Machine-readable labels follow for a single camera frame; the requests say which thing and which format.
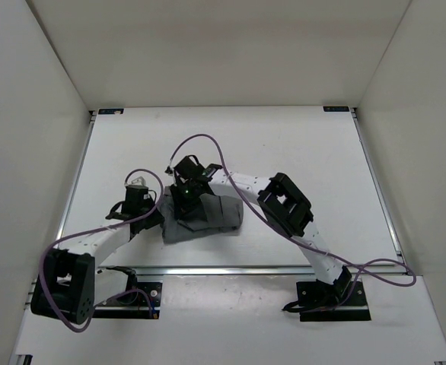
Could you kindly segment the grey pleated skirt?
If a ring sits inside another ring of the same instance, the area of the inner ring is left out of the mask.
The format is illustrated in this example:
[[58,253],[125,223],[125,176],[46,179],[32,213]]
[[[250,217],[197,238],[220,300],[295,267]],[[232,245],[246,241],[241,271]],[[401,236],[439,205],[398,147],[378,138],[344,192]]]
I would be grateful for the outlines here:
[[203,194],[196,209],[187,216],[176,218],[174,200],[164,195],[159,211],[164,218],[161,224],[165,244],[182,243],[219,233],[239,231],[244,221],[243,202],[238,198]]

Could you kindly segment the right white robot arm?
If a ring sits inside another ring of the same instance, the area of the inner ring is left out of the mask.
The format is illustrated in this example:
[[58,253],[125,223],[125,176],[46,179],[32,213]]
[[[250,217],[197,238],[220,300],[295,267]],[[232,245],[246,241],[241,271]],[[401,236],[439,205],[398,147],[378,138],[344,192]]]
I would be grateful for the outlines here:
[[174,180],[170,192],[177,217],[194,211],[203,197],[240,199],[254,212],[259,208],[264,222],[275,232],[296,242],[314,270],[324,301],[335,305],[347,297],[351,273],[332,257],[314,223],[311,202],[287,175],[250,176],[216,163],[204,167],[194,155],[168,166],[166,174]]

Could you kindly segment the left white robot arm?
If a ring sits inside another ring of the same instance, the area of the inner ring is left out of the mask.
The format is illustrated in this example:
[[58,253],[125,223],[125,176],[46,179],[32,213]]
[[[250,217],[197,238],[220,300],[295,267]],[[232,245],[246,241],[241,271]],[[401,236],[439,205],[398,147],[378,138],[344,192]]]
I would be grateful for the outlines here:
[[60,313],[74,325],[85,323],[100,304],[148,304],[139,292],[133,269],[100,265],[141,231],[163,222],[150,189],[144,185],[127,185],[125,199],[110,209],[106,219],[123,224],[77,237],[73,245],[63,249],[52,248],[43,261],[41,275],[46,287]]

